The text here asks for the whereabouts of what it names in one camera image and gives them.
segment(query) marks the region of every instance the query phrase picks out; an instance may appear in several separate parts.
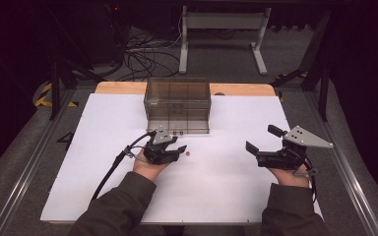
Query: transparent box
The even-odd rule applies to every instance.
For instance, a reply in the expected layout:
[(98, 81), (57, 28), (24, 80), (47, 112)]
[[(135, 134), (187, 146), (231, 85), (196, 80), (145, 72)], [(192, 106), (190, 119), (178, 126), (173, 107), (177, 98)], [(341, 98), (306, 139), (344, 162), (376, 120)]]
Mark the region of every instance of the transparent box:
[(144, 98), (148, 131), (209, 134), (210, 83), (206, 79), (149, 78)]

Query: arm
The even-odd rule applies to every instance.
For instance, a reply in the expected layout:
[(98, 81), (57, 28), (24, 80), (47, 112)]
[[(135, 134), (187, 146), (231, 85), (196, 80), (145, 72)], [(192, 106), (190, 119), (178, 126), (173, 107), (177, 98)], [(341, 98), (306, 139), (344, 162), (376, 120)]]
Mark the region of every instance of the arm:
[(128, 235), (140, 223), (155, 192), (154, 181), (166, 166), (136, 159), (133, 172), (128, 172), (118, 187), (94, 200), (68, 235)]
[[(304, 170), (304, 166), (299, 168), (299, 171)], [(294, 176), (292, 171), (270, 171), (279, 185), (272, 184), (260, 235), (331, 235), (321, 216), (314, 211), (308, 178)]]

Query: dark floor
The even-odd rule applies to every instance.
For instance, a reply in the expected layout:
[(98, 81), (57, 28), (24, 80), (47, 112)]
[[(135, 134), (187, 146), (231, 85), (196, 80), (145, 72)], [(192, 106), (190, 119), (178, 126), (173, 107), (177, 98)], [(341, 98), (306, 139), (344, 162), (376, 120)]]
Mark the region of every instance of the dark floor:
[[(249, 49), (249, 42), (254, 41), (256, 32), (237, 32), (232, 39), (220, 39), (209, 33), (196, 33), (190, 38), (188, 72), (177, 77), (208, 78), (214, 83), (254, 83), (267, 84), (278, 74), (287, 74), (300, 63), (312, 31), (309, 29), (283, 29), (274, 32), (268, 29), (262, 45), (262, 54), (269, 74), (260, 76)], [(175, 45), (162, 51), (179, 56), (179, 46)], [(178, 68), (176, 60), (159, 55), (156, 58), (171, 71)], [(129, 70), (122, 67), (117, 73), (107, 77), (115, 81)], [(154, 76), (162, 76), (168, 71), (158, 67)], [(319, 123), (319, 117), (313, 112), (314, 107), (307, 101), (308, 93), (298, 88), (302, 79), (295, 79), (277, 91), (283, 93), (283, 109), (288, 124), (292, 127), (300, 125), (312, 133), (326, 138)], [(42, 152), (39, 167), (33, 173), (31, 182), (22, 200), (16, 206), (6, 230), (2, 235), (65, 235), (70, 225), (56, 225), (41, 222), (41, 211), (48, 197), (48, 190), (56, 178), (58, 169), (65, 156), (65, 144), (56, 141), (68, 132), (74, 132), (89, 94), (94, 92), (95, 83), (80, 81), (71, 101), (78, 101), (78, 107), (67, 107), (58, 120), (54, 132), (49, 137), (47, 146)], [(318, 97), (318, 90), (310, 93)], [(44, 130), (50, 123), (50, 107), (39, 107), (23, 131), (17, 136), (0, 159), (0, 212), (10, 197), (18, 178), (23, 173), (35, 148), (40, 142)], [(333, 131), (340, 151), (346, 156), (353, 173), (358, 180), (365, 197), (378, 220), (378, 187), (371, 178), (355, 147), (347, 126), (344, 113), (337, 99), (335, 88), (330, 84), (328, 98), (328, 124)], [(317, 178), (318, 201), (323, 217), (333, 235), (367, 235), (358, 211), (350, 199), (344, 181), (339, 175), (338, 167), (329, 150), (310, 149), (308, 155), (320, 170)], [(258, 235), (258, 226), (245, 226), (245, 235)]]

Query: black sleeve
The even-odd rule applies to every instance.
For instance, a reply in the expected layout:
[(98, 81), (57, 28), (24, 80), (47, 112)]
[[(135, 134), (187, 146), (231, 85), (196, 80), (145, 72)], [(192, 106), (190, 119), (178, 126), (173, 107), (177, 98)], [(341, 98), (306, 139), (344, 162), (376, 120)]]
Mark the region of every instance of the black sleeve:
[(272, 184), (263, 211), (261, 236), (329, 236), (321, 216), (314, 211), (308, 188)]
[(68, 235), (128, 235), (140, 223), (155, 189), (149, 179), (128, 172), (118, 187), (91, 203)]

